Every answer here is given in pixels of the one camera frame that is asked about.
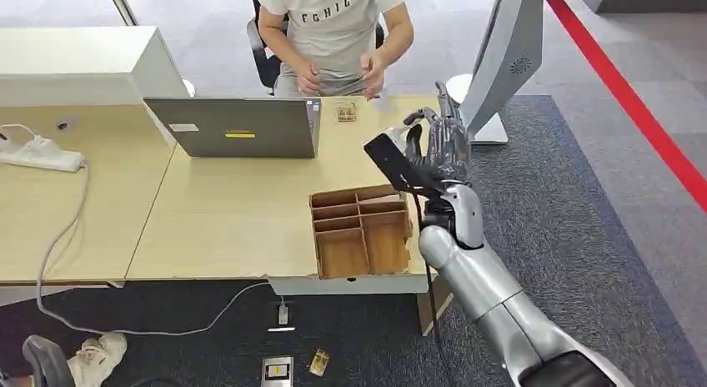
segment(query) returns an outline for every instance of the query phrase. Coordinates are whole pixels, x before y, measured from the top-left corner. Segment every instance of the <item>gray laptop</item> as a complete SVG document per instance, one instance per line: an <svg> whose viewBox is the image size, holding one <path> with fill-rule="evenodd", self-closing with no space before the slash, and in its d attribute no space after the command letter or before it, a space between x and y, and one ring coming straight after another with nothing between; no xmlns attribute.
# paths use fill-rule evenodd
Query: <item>gray laptop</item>
<svg viewBox="0 0 707 387"><path fill-rule="evenodd" d="M145 98L193 157L315 158L317 98Z"/></svg>

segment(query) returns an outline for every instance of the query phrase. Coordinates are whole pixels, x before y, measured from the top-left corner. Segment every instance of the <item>printed text on t-shirt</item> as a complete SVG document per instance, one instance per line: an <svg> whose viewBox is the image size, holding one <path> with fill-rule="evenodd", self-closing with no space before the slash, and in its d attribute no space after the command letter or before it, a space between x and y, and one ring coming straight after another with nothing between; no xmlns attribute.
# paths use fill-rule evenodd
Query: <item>printed text on t-shirt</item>
<svg viewBox="0 0 707 387"><path fill-rule="evenodd" d="M343 0L340 3L335 3L333 7L324 8L319 13L302 13L302 23L306 23L308 18L312 18L315 23L319 23L323 18L331 18L334 13L339 13L349 6L351 6L351 1Z"/></svg>

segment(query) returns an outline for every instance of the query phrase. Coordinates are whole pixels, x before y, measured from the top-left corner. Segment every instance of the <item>man's arm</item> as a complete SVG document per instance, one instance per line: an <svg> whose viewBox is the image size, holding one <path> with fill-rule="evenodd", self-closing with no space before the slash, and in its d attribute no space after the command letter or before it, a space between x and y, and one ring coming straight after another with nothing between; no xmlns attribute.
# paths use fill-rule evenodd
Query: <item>man's arm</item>
<svg viewBox="0 0 707 387"><path fill-rule="evenodd" d="M405 3L383 13L383 18L388 26L385 42L380 48L361 57L363 80L366 82L364 96L368 99L380 93L386 67L397 62L408 51L414 39L413 23Z"/></svg>
<svg viewBox="0 0 707 387"><path fill-rule="evenodd" d="M387 67L397 62L408 51L413 44L414 30L405 3L383 13L383 18L388 27L388 36L378 51Z"/></svg>
<svg viewBox="0 0 707 387"><path fill-rule="evenodd" d="M265 6L260 7L258 30L260 37L271 51L294 70L298 75L299 89L303 93L316 93L319 90L318 71L294 50L282 30L284 15L272 14Z"/></svg>

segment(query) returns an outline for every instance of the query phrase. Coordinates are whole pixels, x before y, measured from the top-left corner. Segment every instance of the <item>red stripe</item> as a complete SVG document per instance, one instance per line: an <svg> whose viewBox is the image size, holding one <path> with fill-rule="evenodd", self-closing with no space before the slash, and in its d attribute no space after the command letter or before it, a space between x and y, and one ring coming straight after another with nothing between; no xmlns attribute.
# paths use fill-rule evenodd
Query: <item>red stripe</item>
<svg viewBox="0 0 707 387"><path fill-rule="evenodd" d="M680 151L673 139L660 127L660 123L646 108L624 76L602 51L582 22L567 6L564 0L547 0L560 22L577 44L579 50L592 65L604 84L609 88L626 113L634 120L636 127L653 145L658 155L673 171L697 204L707 212L707 180Z"/></svg>

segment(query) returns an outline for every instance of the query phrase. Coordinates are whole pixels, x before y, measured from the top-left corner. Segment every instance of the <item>white cable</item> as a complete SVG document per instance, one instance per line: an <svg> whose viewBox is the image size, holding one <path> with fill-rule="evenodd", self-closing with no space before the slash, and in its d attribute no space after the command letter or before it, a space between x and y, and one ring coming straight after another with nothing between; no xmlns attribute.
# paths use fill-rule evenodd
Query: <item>white cable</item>
<svg viewBox="0 0 707 387"><path fill-rule="evenodd" d="M0 124L0 130L2 130L3 128L23 128L31 135L35 137L39 136L39 134L35 133L31 128L25 126L24 124Z"/></svg>
<svg viewBox="0 0 707 387"><path fill-rule="evenodd" d="M255 287L258 287L260 285L269 285L267 281L263 281L262 283L257 283L257 284L251 284L248 287L241 289L238 291L237 294L231 298L231 300L228 302L228 304L221 309L221 312L219 312L216 317L209 323L206 327L202 327L201 329L194 329L194 330L189 330L189 331L181 331L181 332L167 332L167 331L133 331L133 330L96 330L96 329L90 329L86 327L78 327L73 325L71 322L66 320L63 316L59 314L55 314L54 312L50 311L49 309L44 308L44 303L42 302L42 281L44 279L44 270L47 268L47 261L49 261L49 256L52 254L52 251L54 250L54 246L59 242L59 239L63 237L64 234L68 232L69 229L77 222L78 217L81 215L81 212L83 211L83 205L86 203L86 196L88 195L88 163L83 164L84 171L86 173L86 181L83 183L83 191L81 194L81 201L79 201L78 206L76 208L76 212L73 214L71 221L64 226L64 228L52 239L52 242L48 245L47 250L44 252L44 257L42 258L42 264L39 267L39 274L37 276L37 284L36 284L36 289L35 289L35 294L36 296L34 297L35 300L37 301L37 308L39 309L40 312L43 314L50 316L52 318L55 318L56 320L64 323L67 327L70 329L74 329L77 331L83 331L86 333L95 333L95 334L106 334L106 333L123 333L123 334L132 334L132 335L171 335L171 336L183 336L183 335L191 335L191 334L198 334L202 333L204 331L210 330L216 322L218 322L219 319L221 319L221 316L226 313L228 308L230 308L231 304L235 302L235 300L244 292L248 291L249 289L253 289Z"/></svg>

